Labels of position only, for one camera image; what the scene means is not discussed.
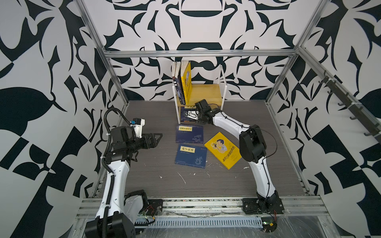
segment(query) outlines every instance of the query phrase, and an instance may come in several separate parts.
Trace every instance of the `wall mural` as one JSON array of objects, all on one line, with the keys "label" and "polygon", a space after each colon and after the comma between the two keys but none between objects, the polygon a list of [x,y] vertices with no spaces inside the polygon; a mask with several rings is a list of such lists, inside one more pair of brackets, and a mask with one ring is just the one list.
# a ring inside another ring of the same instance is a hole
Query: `wall mural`
[{"label": "wall mural", "polygon": [[0,21],[2,237],[67,237],[123,102],[72,0],[5,1]]},{"label": "wall mural", "polygon": [[376,117],[381,118],[381,5],[332,0],[307,50]]},{"label": "wall mural", "polygon": [[[85,0],[106,50],[290,49],[318,0]],[[128,99],[169,100],[171,61],[113,59]],[[212,83],[222,65],[226,99],[266,99],[286,57],[191,60],[193,80]]]},{"label": "wall mural", "polygon": [[[226,99],[266,99],[287,56],[186,57],[193,83],[228,83]],[[173,99],[171,62],[175,58],[114,58],[111,63],[130,100]]]},{"label": "wall mural", "polygon": [[[332,0],[307,43],[330,73],[380,118],[381,5]],[[313,194],[344,236],[381,235],[381,145],[299,57],[271,102]]]}]

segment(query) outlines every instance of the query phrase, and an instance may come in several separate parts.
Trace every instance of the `wood grain floor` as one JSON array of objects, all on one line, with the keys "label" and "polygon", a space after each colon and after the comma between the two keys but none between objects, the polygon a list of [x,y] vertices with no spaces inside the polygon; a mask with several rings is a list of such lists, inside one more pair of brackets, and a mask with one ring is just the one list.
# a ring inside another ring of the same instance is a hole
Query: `wood grain floor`
[{"label": "wood grain floor", "polygon": [[[272,182],[280,196],[304,195],[265,103],[225,102],[224,112],[243,123],[257,124],[275,136],[278,150],[267,160]],[[126,117],[145,119],[143,133],[162,133],[163,138],[158,147],[141,149],[138,162],[131,162],[125,193],[144,189],[147,196],[256,196],[253,173],[250,168],[245,169],[249,165],[242,158],[230,170],[209,151],[205,169],[174,164],[178,144],[175,143],[177,117],[173,101],[131,101]],[[204,141],[218,132],[239,145],[238,139],[213,125],[204,126]],[[275,141],[266,132],[263,135],[270,155],[275,150]]]}]

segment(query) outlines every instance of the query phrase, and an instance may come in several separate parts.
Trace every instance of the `stack of books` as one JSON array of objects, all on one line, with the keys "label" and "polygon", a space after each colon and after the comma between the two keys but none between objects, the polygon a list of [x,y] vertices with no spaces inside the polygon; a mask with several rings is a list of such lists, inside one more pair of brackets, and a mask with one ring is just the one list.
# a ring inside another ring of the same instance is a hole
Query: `stack of books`
[{"label": "stack of books", "polygon": [[188,105],[192,92],[191,63],[172,62],[172,79],[182,105]]}]

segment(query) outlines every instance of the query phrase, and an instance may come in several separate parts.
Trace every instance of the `book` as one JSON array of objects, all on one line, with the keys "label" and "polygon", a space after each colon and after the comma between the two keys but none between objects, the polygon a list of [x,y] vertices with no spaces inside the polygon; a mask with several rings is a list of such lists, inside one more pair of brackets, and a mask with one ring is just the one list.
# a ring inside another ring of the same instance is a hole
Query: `book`
[{"label": "book", "polygon": [[184,93],[185,105],[189,104],[192,92],[192,74],[191,74],[191,63],[189,61],[181,62],[181,83]]},{"label": "book", "polygon": [[204,145],[227,168],[230,169],[242,157],[239,148],[221,132],[217,133]]},{"label": "book", "polygon": [[172,79],[173,79],[173,83],[176,88],[177,96],[179,97],[180,103],[182,105],[185,105],[184,93],[182,91],[182,84],[180,83],[181,81],[178,78],[180,67],[181,67],[180,62],[172,62]]},{"label": "book", "polygon": [[204,127],[196,125],[178,125],[176,143],[204,143]]},{"label": "book", "polygon": [[196,109],[191,106],[185,106],[180,108],[180,121],[182,122],[195,122],[194,115],[197,115],[195,113]]},{"label": "book", "polygon": [[175,164],[205,169],[208,149],[200,146],[179,144]]}]

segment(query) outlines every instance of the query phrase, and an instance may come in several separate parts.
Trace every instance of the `clear plastic sheet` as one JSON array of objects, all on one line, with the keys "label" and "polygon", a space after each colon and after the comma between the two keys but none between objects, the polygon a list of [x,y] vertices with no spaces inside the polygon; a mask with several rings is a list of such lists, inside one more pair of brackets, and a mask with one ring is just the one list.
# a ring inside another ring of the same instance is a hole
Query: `clear plastic sheet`
[{"label": "clear plastic sheet", "polygon": [[[173,214],[164,212],[157,216],[161,220],[171,220]],[[191,227],[191,228],[158,228],[149,226],[137,238],[321,238],[326,237],[317,216],[280,216],[277,218],[277,229],[265,233],[257,227]]]}]

